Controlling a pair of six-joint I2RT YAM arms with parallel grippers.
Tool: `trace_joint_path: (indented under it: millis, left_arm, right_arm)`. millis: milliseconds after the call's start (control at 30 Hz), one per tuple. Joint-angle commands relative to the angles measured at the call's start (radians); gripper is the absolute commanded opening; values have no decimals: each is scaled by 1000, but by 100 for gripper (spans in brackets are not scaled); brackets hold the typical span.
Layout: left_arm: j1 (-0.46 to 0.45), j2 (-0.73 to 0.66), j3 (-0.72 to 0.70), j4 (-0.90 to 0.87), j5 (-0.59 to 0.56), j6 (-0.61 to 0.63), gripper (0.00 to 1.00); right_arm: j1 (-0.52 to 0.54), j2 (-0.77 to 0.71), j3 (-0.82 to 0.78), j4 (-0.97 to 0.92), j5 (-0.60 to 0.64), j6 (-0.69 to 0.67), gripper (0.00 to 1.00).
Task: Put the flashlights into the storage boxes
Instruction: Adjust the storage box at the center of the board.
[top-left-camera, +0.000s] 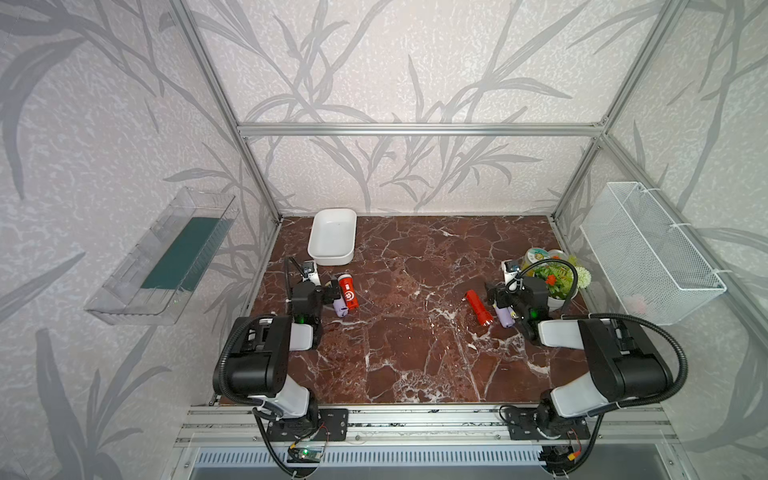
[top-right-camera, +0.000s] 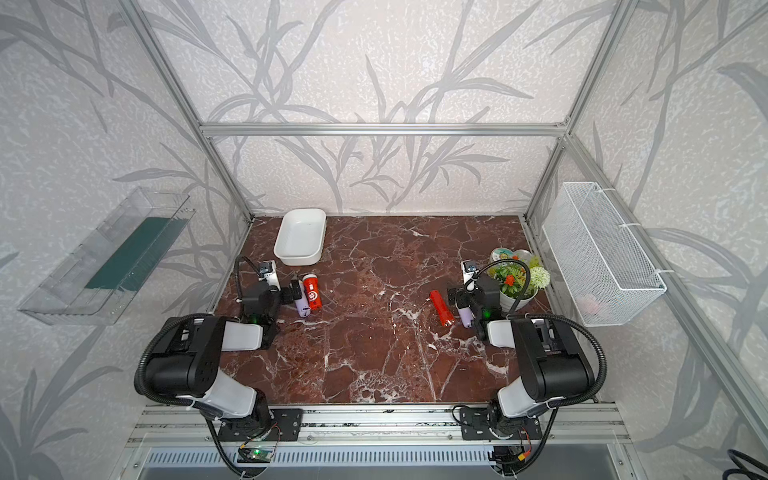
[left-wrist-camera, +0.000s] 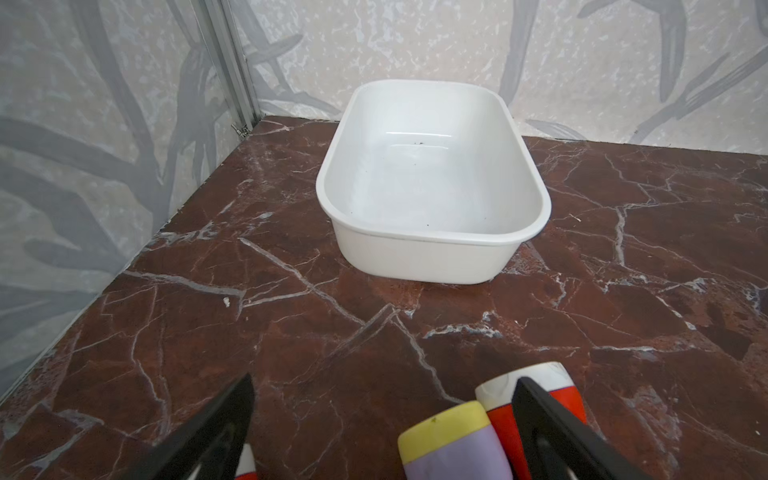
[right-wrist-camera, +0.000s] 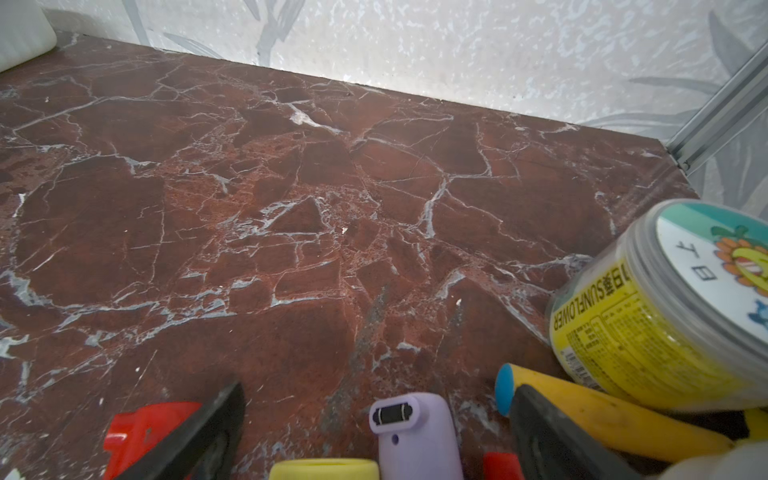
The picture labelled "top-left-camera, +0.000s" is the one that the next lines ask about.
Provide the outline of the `white plastic storage tray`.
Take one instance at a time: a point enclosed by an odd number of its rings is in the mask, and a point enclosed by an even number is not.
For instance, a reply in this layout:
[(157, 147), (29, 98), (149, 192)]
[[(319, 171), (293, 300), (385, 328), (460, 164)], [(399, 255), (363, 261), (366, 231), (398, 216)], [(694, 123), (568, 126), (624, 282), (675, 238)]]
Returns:
[(319, 266), (343, 266), (354, 256), (357, 214), (348, 208), (319, 211), (313, 219), (308, 254)]

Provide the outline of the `purple flashlight yellow rim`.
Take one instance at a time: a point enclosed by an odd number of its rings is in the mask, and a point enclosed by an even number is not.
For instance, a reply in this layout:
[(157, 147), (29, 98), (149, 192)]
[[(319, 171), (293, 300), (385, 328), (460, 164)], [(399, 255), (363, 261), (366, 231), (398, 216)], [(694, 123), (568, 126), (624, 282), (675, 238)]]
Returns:
[(496, 304), (493, 305), (496, 315), (500, 324), (504, 328), (511, 328), (516, 323), (516, 316), (511, 307), (499, 307)]

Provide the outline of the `red ribbed flashlight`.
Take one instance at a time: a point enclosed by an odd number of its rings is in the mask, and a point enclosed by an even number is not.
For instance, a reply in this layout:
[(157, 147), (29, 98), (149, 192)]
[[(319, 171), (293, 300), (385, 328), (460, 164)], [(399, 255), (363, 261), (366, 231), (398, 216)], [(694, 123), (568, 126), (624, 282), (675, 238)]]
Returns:
[(489, 313), (484, 302), (474, 290), (468, 290), (465, 294), (465, 299), (472, 308), (477, 322), (481, 326), (488, 326), (493, 323), (493, 316)]

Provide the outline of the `red flashlight with white label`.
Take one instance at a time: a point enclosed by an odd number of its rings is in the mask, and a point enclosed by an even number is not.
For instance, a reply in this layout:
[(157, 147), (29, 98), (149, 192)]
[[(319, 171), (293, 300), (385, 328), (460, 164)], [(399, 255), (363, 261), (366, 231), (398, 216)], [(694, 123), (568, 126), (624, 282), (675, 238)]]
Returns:
[(338, 282), (346, 307), (350, 310), (357, 309), (359, 300), (352, 276), (348, 273), (342, 274), (338, 277)]

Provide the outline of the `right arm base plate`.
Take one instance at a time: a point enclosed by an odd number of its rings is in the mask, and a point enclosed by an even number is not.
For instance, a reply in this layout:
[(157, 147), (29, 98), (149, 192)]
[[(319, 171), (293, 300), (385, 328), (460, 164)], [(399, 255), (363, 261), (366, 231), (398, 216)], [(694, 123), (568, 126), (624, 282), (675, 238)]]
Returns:
[(511, 440), (589, 440), (591, 433), (584, 417), (565, 418), (547, 406), (501, 405), (498, 414)]

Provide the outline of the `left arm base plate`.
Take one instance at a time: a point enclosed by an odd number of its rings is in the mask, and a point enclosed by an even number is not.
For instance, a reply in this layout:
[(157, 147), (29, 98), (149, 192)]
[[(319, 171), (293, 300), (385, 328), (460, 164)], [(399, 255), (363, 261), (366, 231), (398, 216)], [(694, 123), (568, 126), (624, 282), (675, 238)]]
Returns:
[(296, 419), (270, 422), (267, 438), (277, 442), (346, 440), (349, 410), (346, 408), (320, 408)]

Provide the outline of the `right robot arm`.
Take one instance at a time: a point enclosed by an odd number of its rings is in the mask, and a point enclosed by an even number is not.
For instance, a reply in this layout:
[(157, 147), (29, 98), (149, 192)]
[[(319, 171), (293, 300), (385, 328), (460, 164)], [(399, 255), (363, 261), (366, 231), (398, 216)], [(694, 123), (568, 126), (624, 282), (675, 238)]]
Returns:
[(489, 284), (487, 296), (504, 326), (517, 326), (536, 346), (581, 351), (587, 371), (543, 392), (535, 407), (502, 405), (499, 416), (514, 440), (558, 440), (587, 432), (587, 420), (676, 395), (689, 374), (680, 343), (666, 330), (626, 314), (553, 319), (544, 283), (523, 277)]

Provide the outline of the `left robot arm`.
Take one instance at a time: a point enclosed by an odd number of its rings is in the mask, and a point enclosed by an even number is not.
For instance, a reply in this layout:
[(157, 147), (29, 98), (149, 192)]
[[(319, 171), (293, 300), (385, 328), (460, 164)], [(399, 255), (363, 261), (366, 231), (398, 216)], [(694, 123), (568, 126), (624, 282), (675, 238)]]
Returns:
[(290, 377), (290, 354), (319, 347), (323, 307), (341, 299), (337, 281), (305, 280), (289, 289), (286, 314), (238, 318), (214, 369), (214, 392), (263, 422), (317, 428), (317, 400)]

